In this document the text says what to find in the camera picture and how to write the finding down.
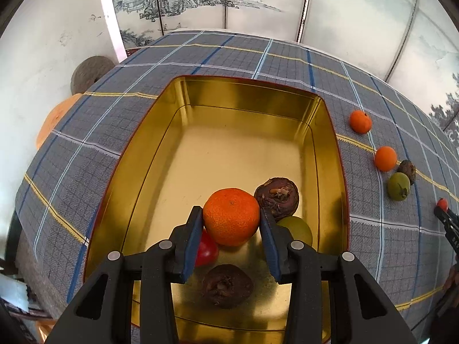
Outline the person's right hand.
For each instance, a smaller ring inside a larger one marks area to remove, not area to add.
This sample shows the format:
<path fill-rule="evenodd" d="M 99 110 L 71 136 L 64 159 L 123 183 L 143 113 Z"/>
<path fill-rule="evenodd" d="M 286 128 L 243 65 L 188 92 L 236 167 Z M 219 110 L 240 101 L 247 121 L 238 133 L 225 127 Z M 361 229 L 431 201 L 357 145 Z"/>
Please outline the person's right hand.
<path fill-rule="evenodd" d="M 450 270 L 448 277 L 444 283 L 443 290 L 450 289 L 453 285 L 459 284 L 459 271 L 458 271 L 458 264 L 454 264 Z"/>

